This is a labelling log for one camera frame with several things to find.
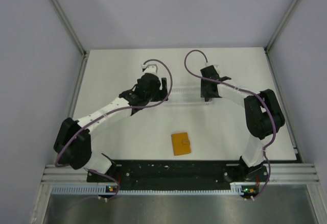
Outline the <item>orange leather card holder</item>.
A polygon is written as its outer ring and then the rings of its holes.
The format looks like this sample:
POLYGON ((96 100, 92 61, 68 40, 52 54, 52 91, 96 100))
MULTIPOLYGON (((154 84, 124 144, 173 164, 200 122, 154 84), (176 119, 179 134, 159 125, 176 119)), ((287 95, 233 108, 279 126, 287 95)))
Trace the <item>orange leather card holder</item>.
POLYGON ((171 135, 174 156, 187 155, 192 152, 191 142, 187 132, 171 135))

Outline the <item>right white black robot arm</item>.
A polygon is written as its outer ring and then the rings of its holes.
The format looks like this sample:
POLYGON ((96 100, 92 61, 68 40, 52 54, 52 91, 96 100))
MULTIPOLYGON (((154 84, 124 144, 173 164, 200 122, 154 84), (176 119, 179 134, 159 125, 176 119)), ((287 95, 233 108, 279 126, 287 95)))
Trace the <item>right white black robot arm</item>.
POLYGON ((201 97, 225 98, 245 110, 246 126, 250 132, 245 150, 239 159, 238 177, 252 180, 262 169, 264 151, 285 124, 285 118, 273 90, 251 91, 241 87, 229 77, 221 77, 215 66, 200 70, 201 97))

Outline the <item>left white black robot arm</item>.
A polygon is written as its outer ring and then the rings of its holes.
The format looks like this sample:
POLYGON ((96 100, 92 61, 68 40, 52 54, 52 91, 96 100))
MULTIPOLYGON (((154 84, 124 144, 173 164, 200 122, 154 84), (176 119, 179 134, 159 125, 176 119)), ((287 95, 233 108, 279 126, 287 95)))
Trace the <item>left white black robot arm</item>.
POLYGON ((79 119, 65 119, 54 143, 55 165, 95 170, 104 181, 113 180, 116 174, 113 161, 93 151, 92 141, 118 121, 166 100, 167 79, 145 73, 131 89, 123 91, 105 107, 79 119))

